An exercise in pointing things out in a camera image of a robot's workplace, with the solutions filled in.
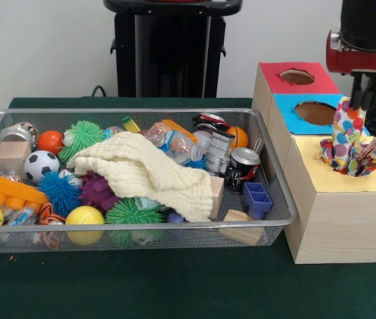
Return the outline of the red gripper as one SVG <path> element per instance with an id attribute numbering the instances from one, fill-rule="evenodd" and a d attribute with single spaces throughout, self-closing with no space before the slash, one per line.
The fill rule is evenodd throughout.
<path id="1" fill-rule="evenodd" d="M 345 44 L 338 30 L 331 30 L 326 40 L 326 65 L 330 72 L 351 74 L 352 72 L 376 72 L 376 51 L 359 51 Z M 352 73 L 353 85 L 350 98 L 351 108 L 368 111 L 373 105 L 376 92 L 376 74 Z"/>

